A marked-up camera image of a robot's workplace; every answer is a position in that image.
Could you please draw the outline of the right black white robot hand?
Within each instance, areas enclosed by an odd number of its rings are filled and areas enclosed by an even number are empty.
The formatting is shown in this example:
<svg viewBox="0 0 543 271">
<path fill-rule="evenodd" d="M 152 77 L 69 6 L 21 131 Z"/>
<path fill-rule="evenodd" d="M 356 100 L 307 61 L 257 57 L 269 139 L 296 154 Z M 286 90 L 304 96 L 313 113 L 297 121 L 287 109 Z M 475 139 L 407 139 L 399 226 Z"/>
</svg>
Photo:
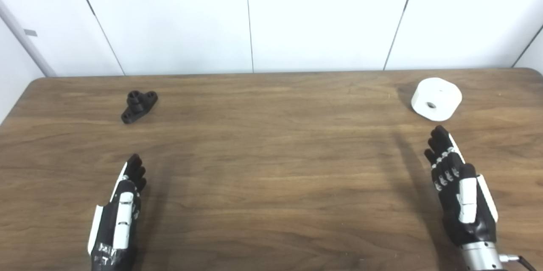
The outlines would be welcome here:
<svg viewBox="0 0 543 271">
<path fill-rule="evenodd" d="M 457 247 L 496 243 L 498 212 L 483 175 L 463 158 L 454 138 L 438 125 L 431 131 L 424 151 L 443 210 L 446 234 Z"/>
</svg>

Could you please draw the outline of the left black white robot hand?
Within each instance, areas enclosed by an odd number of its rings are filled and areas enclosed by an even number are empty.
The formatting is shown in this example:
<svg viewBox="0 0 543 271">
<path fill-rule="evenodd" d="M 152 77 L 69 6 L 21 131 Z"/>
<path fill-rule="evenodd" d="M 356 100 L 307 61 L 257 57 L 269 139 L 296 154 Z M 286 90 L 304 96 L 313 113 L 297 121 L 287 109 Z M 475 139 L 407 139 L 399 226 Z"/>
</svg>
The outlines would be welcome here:
<svg viewBox="0 0 543 271">
<path fill-rule="evenodd" d="M 87 252 L 92 271 L 131 271 L 137 256 L 137 220 L 147 184 L 143 162 L 133 154 L 124 164 L 109 202 L 95 208 Z"/>
</svg>

